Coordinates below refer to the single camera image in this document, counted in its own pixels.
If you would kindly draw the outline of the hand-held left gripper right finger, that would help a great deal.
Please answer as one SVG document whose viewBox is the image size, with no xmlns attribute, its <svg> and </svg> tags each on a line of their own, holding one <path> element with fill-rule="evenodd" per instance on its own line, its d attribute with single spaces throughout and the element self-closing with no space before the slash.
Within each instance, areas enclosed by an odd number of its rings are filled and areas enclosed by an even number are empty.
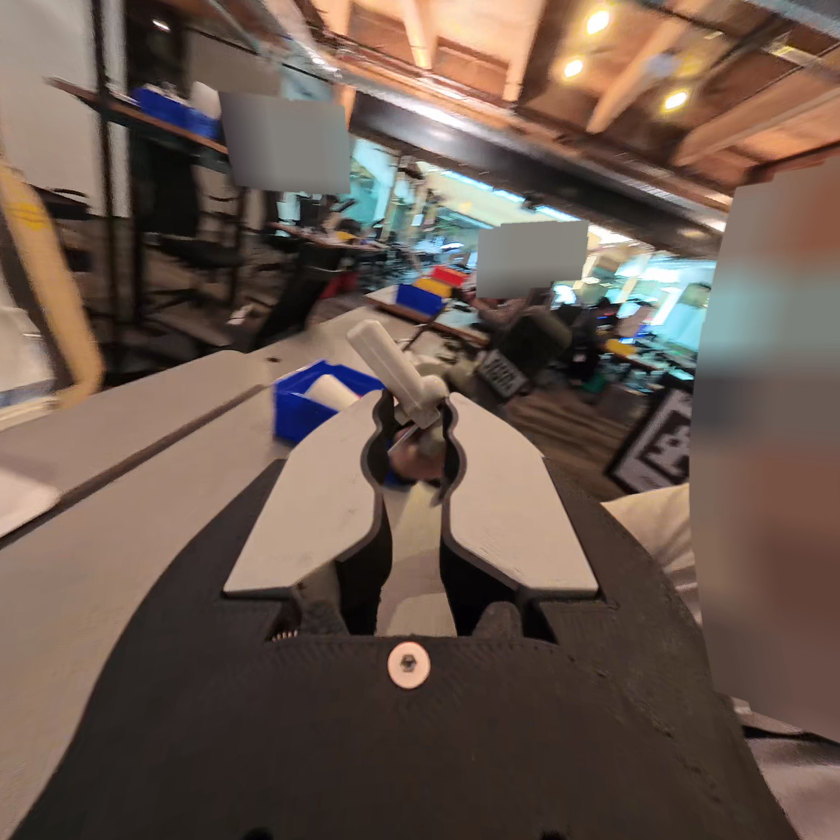
<svg viewBox="0 0 840 840">
<path fill-rule="evenodd" d="M 543 602 L 592 602 L 600 586 L 539 450 L 460 394 L 444 410 L 439 571 L 457 632 L 493 603 L 527 622 Z"/>
</svg>

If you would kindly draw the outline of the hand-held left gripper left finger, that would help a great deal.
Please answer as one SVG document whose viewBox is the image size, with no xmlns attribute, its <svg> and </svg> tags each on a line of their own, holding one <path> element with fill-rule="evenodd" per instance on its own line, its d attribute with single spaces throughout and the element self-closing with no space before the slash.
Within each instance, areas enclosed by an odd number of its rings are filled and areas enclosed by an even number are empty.
<svg viewBox="0 0 840 840">
<path fill-rule="evenodd" d="M 373 636 L 392 570 L 383 481 L 393 396 L 363 395 L 310 432 L 279 476 L 224 583 L 229 599 L 331 601 L 353 635 Z"/>
</svg>

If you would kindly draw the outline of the white plastic pipe fitting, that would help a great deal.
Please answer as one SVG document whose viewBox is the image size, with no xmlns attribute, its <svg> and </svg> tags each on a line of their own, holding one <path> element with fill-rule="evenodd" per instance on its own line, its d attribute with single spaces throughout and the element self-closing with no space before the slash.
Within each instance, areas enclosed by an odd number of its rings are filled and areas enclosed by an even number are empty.
<svg viewBox="0 0 840 840">
<path fill-rule="evenodd" d="M 423 374 L 407 352 L 398 348 L 382 324 L 365 320 L 347 333 L 350 347 L 392 396 L 395 422 L 406 434 L 392 447 L 401 452 L 411 445 L 422 456 L 445 453 L 443 407 L 449 397 L 445 381 Z"/>
</svg>

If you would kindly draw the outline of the grey desk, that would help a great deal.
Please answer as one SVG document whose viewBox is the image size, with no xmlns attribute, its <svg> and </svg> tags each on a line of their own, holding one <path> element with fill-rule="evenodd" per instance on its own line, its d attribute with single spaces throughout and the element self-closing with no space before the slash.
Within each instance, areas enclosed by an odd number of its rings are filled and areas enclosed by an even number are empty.
<svg viewBox="0 0 840 840">
<path fill-rule="evenodd" d="M 270 386 L 327 360 L 368 372 L 347 344 L 362 306 L 253 353 L 222 352 L 2 432 L 2 467 L 59 502 L 2 540 L 1 837 L 56 770 L 103 666 L 174 557 L 291 445 Z"/>
</svg>

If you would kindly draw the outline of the blue plastic bin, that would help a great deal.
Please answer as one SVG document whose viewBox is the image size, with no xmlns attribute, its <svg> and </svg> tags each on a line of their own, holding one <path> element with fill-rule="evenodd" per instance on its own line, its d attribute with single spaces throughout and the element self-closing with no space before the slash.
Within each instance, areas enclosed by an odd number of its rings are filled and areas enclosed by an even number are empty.
<svg viewBox="0 0 840 840">
<path fill-rule="evenodd" d="M 272 386 L 274 434 L 277 438 L 299 443 L 317 427 L 341 413 L 311 402 L 304 396 L 315 380 L 327 374 L 340 379 L 356 392 L 360 399 L 369 393 L 379 392 L 384 387 L 380 380 L 370 374 L 326 360 L 315 361 L 297 371 L 282 375 Z"/>
</svg>

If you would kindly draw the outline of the white roll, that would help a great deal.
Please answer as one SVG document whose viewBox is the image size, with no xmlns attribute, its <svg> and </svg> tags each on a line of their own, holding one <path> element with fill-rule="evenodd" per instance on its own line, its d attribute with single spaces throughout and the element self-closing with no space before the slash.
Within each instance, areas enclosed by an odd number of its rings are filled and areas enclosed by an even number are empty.
<svg viewBox="0 0 840 840">
<path fill-rule="evenodd" d="M 304 396 L 313 403 L 341 412 L 355 404 L 360 396 L 332 374 L 321 375 L 306 390 Z"/>
</svg>

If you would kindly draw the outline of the printed tag card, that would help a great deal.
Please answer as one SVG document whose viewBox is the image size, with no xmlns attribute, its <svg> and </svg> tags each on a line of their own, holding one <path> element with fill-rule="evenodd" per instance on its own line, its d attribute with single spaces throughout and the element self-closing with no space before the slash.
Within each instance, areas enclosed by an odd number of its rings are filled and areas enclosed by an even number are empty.
<svg viewBox="0 0 840 840">
<path fill-rule="evenodd" d="M 518 395 L 529 385 L 529 379 L 498 350 L 486 352 L 475 368 L 477 377 L 503 402 Z"/>
</svg>

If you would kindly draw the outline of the black framed tag board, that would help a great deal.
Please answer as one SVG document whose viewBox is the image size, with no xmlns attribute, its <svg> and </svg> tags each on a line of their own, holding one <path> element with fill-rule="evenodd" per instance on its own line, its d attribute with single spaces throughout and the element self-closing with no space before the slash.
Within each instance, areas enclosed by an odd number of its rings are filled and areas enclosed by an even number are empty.
<svg viewBox="0 0 840 840">
<path fill-rule="evenodd" d="M 659 392 L 605 467 L 604 476 L 627 495 L 687 483 L 692 403 L 692 391 Z"/>
</svg>

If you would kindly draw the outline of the long work table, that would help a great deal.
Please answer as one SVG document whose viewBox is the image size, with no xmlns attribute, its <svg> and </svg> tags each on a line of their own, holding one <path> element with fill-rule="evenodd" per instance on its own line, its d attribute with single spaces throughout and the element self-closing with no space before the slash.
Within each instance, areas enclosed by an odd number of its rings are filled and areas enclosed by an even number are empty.
<svg viewBox="0 0 840 840">
<path fill-rule="evenodd" d="M 416 326 L 421 326 L 431 318 L 418 317 L 411 311 L 399 308 L 394 305 L 396 286 L 384 287 L 372 291 L 364 296 L 367 303 L 374 309 L 393 315 L 403 321 Z M 452 339 L 460 339 L 478 349 L 488 346 L 490 336 L 488 332 L 479 328 L 477 313 L 472 308 L 466 310 L 458 309 L 455 304 L 448 303 L 437 318 L 434 320 L 432 331 Z"/>
</svg>

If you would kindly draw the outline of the blue parts bin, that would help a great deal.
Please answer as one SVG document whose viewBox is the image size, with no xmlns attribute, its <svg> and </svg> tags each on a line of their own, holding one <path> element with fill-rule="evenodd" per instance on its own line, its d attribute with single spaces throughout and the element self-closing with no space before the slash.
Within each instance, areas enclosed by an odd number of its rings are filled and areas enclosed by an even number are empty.
<svg viewBox="0 0 840 840">
<path fill-rule="evenodd" d="M 401 284 L 395 287 L 394 305 L 431 319 L 445 309 L 446 299 L 417 285 Z"/>
</svg>

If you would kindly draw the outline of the white paper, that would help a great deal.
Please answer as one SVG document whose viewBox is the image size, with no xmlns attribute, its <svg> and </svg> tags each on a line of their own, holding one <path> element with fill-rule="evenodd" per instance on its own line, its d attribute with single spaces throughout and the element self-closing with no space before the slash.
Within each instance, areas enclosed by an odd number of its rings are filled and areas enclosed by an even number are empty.
<svg viewBox="0 0 840 840">
<path fill-rule="evenodd" d="M 43 516 L 59 501 L 57 488 L 1 468 L 1 538 Z"/>
</svg>

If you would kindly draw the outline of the black metal shelf rack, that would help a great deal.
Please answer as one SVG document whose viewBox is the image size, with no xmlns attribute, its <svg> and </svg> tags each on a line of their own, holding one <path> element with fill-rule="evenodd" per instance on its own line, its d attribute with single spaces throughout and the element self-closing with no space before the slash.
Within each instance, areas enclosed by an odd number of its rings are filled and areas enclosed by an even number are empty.
<svg viewBox="0 0 840 840">
<path fill-rule="evenodd" d="M 238 276 L 245 266 L 242 246 L 243 219 L 247 190 L 220 203 L 234 202 L 233 216 L 208 211 L 202 206 L 195 176 L 198 166 L 230 174 L 227 148 L 220 142 L 205 140 L 169 123 L 147 117 L 128 93 L 113 92 L 107 69 L 106 21 L 103 2 L 90 1 L 93 66 L 96 89 L 90 91 L 59 79 L 49 84 L 70 94 L 98 115 L 100 174 L 104 219 L 106 221 L 108 288 L 112 308 L 120 304 L 117 277 L 116 219 L 113 212 L 113 167 L 110 128 L 125 128 L 128 140 L 130 198 L 130 314 L 125 320 L 118 312 L 111 315 L 113 348 L 122 348 L 122 328 L 147 338 L 173 335 L 191 344 L 197 357 L 220 351 L 248 351 L 253 338 L 230 324 L 238 294 Z M 184 99 L 181 87 L 159 77 L 146 80 L 151 85 Z M 179 266 L 212 280 L 228 274 L 225 299 L 208 295 L 202 284 L 179 289 L 155 289 L 149 285 L 146 250 L 152 248 Z"/>
</svg>

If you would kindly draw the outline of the black steel beam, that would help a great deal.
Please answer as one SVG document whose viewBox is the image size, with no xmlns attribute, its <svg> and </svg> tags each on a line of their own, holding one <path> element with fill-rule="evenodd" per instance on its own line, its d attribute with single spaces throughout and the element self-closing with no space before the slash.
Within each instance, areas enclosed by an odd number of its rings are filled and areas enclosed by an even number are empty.
<svg viewBox="0 0 840 840">
<path fill-rule="evenodd" d="M 481 130 L 420 102 L 401 105 L 360 92 L 350 127 L 423 160 L 454 166 L 474 180 L 546 196 L 617 224 L 674 230 L 678 238 L 696 241 L 721 238 L 726 228 L 724 219 L 657 187 Z"/>
</svg>

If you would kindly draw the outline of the wooden framed board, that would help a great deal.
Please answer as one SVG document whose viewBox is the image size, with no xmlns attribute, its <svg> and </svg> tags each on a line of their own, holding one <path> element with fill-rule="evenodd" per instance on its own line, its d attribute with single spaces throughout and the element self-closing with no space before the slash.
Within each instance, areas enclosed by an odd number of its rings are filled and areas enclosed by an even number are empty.
<svg viewBox="0 0 840 840">
<path fill-rule="evenodd" d="M 2 269 L 18 305 L 45 340 L 57 409 L 95 395 L 105 363 L 56 225 L 33 186 L 5 159 L 1 163 Z"/>
</svg>

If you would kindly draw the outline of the grey cloth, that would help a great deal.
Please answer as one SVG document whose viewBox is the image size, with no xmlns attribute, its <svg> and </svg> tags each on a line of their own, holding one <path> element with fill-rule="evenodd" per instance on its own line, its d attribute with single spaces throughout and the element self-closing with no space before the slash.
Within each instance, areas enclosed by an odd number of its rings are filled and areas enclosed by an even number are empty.
<svg viewBox="0 0 840 840">
<path fill-rule="evenodd" d="M 839 838 L 839 744 L 732 699 L 744 737 L 799 838 Z"/>
</svg>

